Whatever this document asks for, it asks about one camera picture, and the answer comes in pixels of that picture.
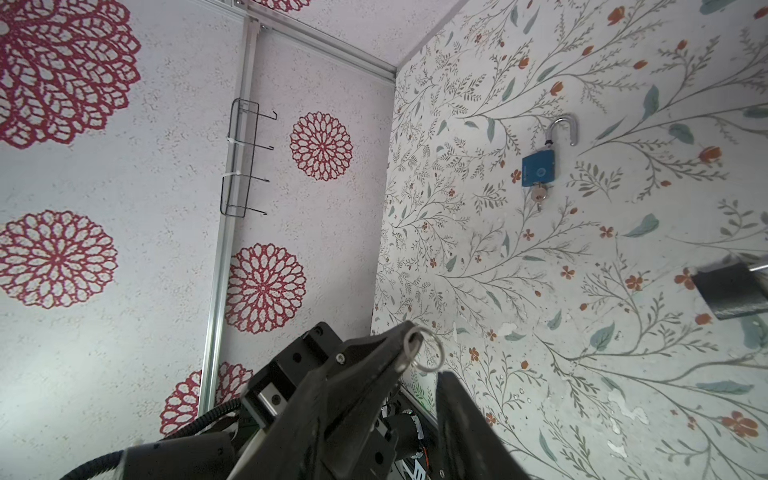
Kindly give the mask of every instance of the wall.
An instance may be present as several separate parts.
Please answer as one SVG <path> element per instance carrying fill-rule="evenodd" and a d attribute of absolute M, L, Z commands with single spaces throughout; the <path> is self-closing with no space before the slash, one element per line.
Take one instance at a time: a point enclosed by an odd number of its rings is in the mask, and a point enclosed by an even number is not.
<path fill-rule="evenodd" d="M 81 462 L 158 438 L 164 400 L 201 364 L 241 23 L 181 0 L 90 3 L 106 10 L 75 4 L 86 25 L 63 7 L 55 12 L 68 18 L 58 38 L 75 39 L 63 62 L 34 63 L 70 81 L 75 93 L 98 93 L 99 108 L 75 94 L 69 105 L 91 127 L 74 124 L 65 109 L 56 115 L 52 104 L 41 140 L 19 149 L 8 125 L 23 122 L 0 111 L 0 478 L 59 478 Z M 10 25 L 0 37 L 5 51 L 25 26 L 8 10 L 0 16 Z M 87 82 L 78 49 L 93 48 L 81 41 L 91 25 L 97 35 L 107 32 L 102 44 L 111 50 L 84 67 L 99 73 Z M 8 62 L 3 68 L 19 65 L 17 56 Z M 28 91 L 4 83 L 3 94 L 56 91 L 40 72 Z M 79 217 L 34 217 L 47 210 Z M 40 261 L 53 258 L 45 252 L 20 249 L 33 241 L 47 249 L 39 240 L 45 223 L 68 221 L 60 233 L 50 228 L 74 246 L 63 268 L 52 269 L 76 272 L 71 295 L 63 276 L 35 270 L 25 279 L 14 270 L 19 261 L 26 273 L 50 263 Z M 86 270 L 93 276 L 77 275 Z M 13 290 L 18 285 L 23 293 Z"/>
<path fill-rule="evenodd" d="M 768 475 L 765 318 L 690 280 L 768 253 L 766 14 L 472 0 L 400 72 L 372 331 L 435 330 L 532 478 Z M 521 159 L 562 113 L 539 212 Z"/>
<path fill-rule="evenodd" d="M 427 33 L 466 0 L 254 0 L 391 65 L 407 60 Z"/>

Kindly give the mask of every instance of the green leaf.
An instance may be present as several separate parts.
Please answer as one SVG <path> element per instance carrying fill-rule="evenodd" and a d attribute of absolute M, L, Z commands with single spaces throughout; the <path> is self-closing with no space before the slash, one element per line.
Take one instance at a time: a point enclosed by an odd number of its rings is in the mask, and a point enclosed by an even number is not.
<path fill-rule="evenodd" d="M 493 293 L 491 293 L 491 292 L 489 292 L 487 290 L 485 292 L 488 294 L 488 296 L 491 297 L 491 300 L 493 300 L 493 303 L 496 304 L 498 309 L 501 310 L 502 309 L 502 305 L 498 302 L 498 298 L 496 298 L 496 295 L 494 295 Z"/>
<path fill-rule="evenodd" d="M 547 454 L 547 457 L 551 458 L 553 462 L 556 462 L 557 459 L 554 457 L 552 450 L 549 449 L 549 445 L 547 445 L 547 439 L 544 438 L 541 430 L 538 431 L 538 443 L 541 445 L 541 449 L 544 450 L 544 453 Z"/>
<path fill-rule="evenodd" d="M 507 256 L 509 256 L 509 233 L 504 232 L 504 241 L 502 247 L 507 247 Z"/>
<path fill-rule="evenodd" d="M 709 15 L 710 13 L 717 12 L 726 8 L 728 5 L 734 3 L 736 0 L 701 0 L 701 7 L 699 12 L 702 15 Z"/>
<path fill-rule="evenodd" d="M 448 260 L 448 263 L 445 264 L 445 268 L 450 272 L 453 270 L 454 265 L 456 265 L 456 256 Z"/>
<path fill-rule="evenodd" d="M 488 141 L 493 141 L 493 134 L 496 132 L 496 120 L 488 119 Z"/>
<path fill-rule="evenodd" d="M 624 119 L 622 118 L 621 120 L 619 120 L 615 124 L 613 124 L 610 127 L 606 128 L 603 133 L 599 134 L 595 138 L 595 140 L 602 140 L 602 139 L 606 138 L 608 135 L 614 133 L 614 130 L 616 130 L 619 127 L 619 125 L 621 125 L 621 122 L 623 122 L 623 121 L 624 121 Z"/>
<path fill-rule="evenodd" d="M 556 63 L 556 64 L 552 65 L 551 67 L 549 67 L 549 68 L 547 68 L 547 69 L 545 69 L 545 70 L 544 70 L 544 71 L 543 71 L 543 72 L 542 72 L 542 73 L 541 73 L 541 74 L 538 76 L 538 78 L 536 79 L 536 82 L 537 82 L 537 83 L 542 83 L 542 82 L 543 82 L 543 81 L 544 81 L 544 80 L 547 78 L 547 76 L 548 76 L 550 73 L 552 73 L 552 71 L 553 71 L 553 70 L 554 70 L 554 69 L 555 69 L 555 68 L 556 68 L 556 67 L 557 67 L 559 64 L 560 64 L 560 62 L 558 62 L 558 63 Z"/>
<path fill-rule="evenodd" d="M 765 107 L 749 107 L 743 115 L 747 118 L 768 118 L 768 108 Z"/>
<path fill-rule="evenodd" d="M 517 342 L 523 338 L 525 338 L 525 335 L 520 335 L 519 333 L 515 332 L 512 332 L 509 335 L 504 335 L 504 340 L 509 340 L 510 342 Z"/>
<path fill-rule="evenodd" d="M 669 134 L 684 144 L 694 144 L 694 134 L 691 133 L 690 128 L 686 124 L 670 125 Z"/>
<path fill-rule="evenodd" d="M 536 22 L 536 17 L 538 17 L 538 8 L 536 9 L 536 13 L 534 13 L 531 19 L 528 20 L 528 23 L 525 24 L 525 28 L 523 28 L 524 34 L 527 35 L 531 31 L 531 27 L 533 27 L 534 22 Z"/>
<path fill-rule="evenodd" d="M 506 101 L 507 98 L 509 98 L 509 95 L 512 94 L 512 88 L 515 88 L 515 78 L 514 77 L 509 81 L 509 85 L 507 85 L 507 89 L 504 90 L 504 93 L 502 94 L 502 101 Z"/>
<path fill-rule="evenodd" d="M 614 328 L 616 328 L 616 324 L 612 323 L 609 326 L 599 329 L 594 333 L 592 338 L 589 339 L 589 344 L 592 345 L 597 351 L 602 352 L 614 337 Z"/>
<path fill-rule="evenodd" d="M 768 326 L 758 315 L 743 316 L 741 329 L 744 331 L 744 346 L 759 349 L 768 346 Z"/>
<path fill-rule="evenodd" d="M 609 379 L 608 377 L 604 376 L 602 377 L 603 383 L 608 386 L 609 389 L 613 390 L 616 389 L 619 391 L 621 396 L 624 398 L 627 398 L 627 396 L 624 394 L 624 390 L 621 389 L 619 385 L 616 384 L 613 380 Z"/>
<path fill-rule="evenodd" d="M 650 87 L 648 93 L 645 94 L 645 100 L 643 100 L 643 108 L 645 113 L 643 114 L 643 120 L 656 113 L 659 109 L 659 89 L 656 85 Z"/>
<path fill-rule="evenodd" d="M 697 388 L 707 390 L 708 392 L 725 393 L 727 395 L 743 395 L 749 393 L 754 385 L 743 385 L 733 380 L 722 380 L 712 383 L 697 383 Z"/>
<path fill-rule="evenodd" d="M 656 230 L 658 227 L 659 227 L 659 220 L 656 218 L 656 216 L 653 214 L 648 214 L 643 218 L 643 221 L 640 222 L 640 225 L 637 225 L 635 228 L 632 229 L 630 233 L 623 235 L 623 237 L 630 237 L 630 238 L 642 237 L 643 235 Z"/>
<path fill-rule="evenodd" d="M 550 330 L 556 330 L 560 326 L 560 322 L 563 319 L 563 311 L 560 310 L 558 313 L 554 316 L 553 319 L 551 319 L 549 322 L 547 322 L 547 326 Z"/>

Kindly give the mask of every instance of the metal hook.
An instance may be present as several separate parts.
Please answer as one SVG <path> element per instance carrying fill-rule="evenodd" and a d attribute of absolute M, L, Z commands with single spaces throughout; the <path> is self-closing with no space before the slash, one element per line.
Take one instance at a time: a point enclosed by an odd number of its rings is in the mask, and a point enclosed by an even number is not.
<path fill-rule="evenodd" d="M 562 117 L 555 118 L 555 120 L 547 128 L 547 141 L 544 145 L 552 145 L 552 134 L 554 133 L 554 126 L 559 122 L 564 121 L 568 124 L 568 129 L 571 131 L 571 146 L 575 146 L 578 143 L 578 123 L 576 117 L 572 114 L 565 114 Z"/>

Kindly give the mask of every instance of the metal ring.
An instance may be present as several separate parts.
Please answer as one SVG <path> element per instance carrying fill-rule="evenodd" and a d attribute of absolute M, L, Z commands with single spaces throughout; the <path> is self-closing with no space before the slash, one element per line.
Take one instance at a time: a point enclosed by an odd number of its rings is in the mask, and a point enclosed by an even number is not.
<path fill-rule="evenodd" d="M 412 352 L 408 345 L 408 340 L 411 338 L 411 335 L 413 335 L 414 333 L 426 333 L 427 335 L 435 339 L 435 342 L 437 343 L 437 349 L 440 352 L 440 361 L 438 362 L 435 368 L 431 369 L 428 366 L 424 366 L 421 363 L 416 361 L 416 356 L 419 354 L 419 350 L 417 349 L 415 352 Z M 440 339 L 437 337 L 437 335 L 434 334 L 433 331 L 420 325 L 414 325 L 406 333 L 406 336 L 402 339 L 402 349 L 403 349 L 403 352 L 405 352 L 406 357 L 408 357 L 409 362 L 414 367 L 421 370 L 422 372 L 426 372 L 426 373 L 437 372 L 438 370 L 440 370 L 440 367 L 442 367 L 442 364 L 445 362 L 445 350 L 442 348 L 442 342 L 440 341 Z"/>

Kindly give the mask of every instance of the cable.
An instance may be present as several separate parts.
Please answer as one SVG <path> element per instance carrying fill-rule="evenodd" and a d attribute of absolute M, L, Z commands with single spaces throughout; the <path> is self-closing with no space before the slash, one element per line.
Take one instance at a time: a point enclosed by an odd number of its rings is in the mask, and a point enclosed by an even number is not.
<path fill-rule="evenodd" d="M 165 437 L 163 440 L 173 440 L 173 439 L 180 439 L 181 437 L 190 437 L 192 435 L 195 435 L 198 432 L 202 432 L 203 429 L 205 429 L 208 425 L 210 425 L 213 422 L 216 422 L 221 417 L 225 416 L 227 413 L 232 413 L 235 410 L 238 410 L 240 406 L 242 405 L 242 402 L 240 401 L 240 397 L 236 399 L 231 399 L 229 402 L 222 403 L 219 406 L 213 407 L 211 410 L 208 410 L 203 414 L 202 416 L 197 417 L 194 422 L 187 423 L 185 426 L 178 429 L 176 432 L 171 433 L 167 437 Z"/>
<path fill-rule="evenodd" d="M 184 427 L 178 429 L 176 432 L 168 435 L 164 440 L 180 439 L 182 437 L 191 437 L 199 432 L 202 432 L 208 425 L 216 422 L 221 417 L 228 413 L 232 413 L 240 408 L 242 402 L 239 398 L 231 399 L 229 402 L 222 403 L 217 407 L 213 407 L 204 415 L 197 417 L 194 422 L 186 424 Z M 109 472 L 120 465 L 120 460 L 123 458 L 123 451 L 108 453 L 102 455 L 99 458 L 80 465 L 67 475 L 61 477 L 61 480 L 88 480 L 96 475 L 104 472 Z"/>

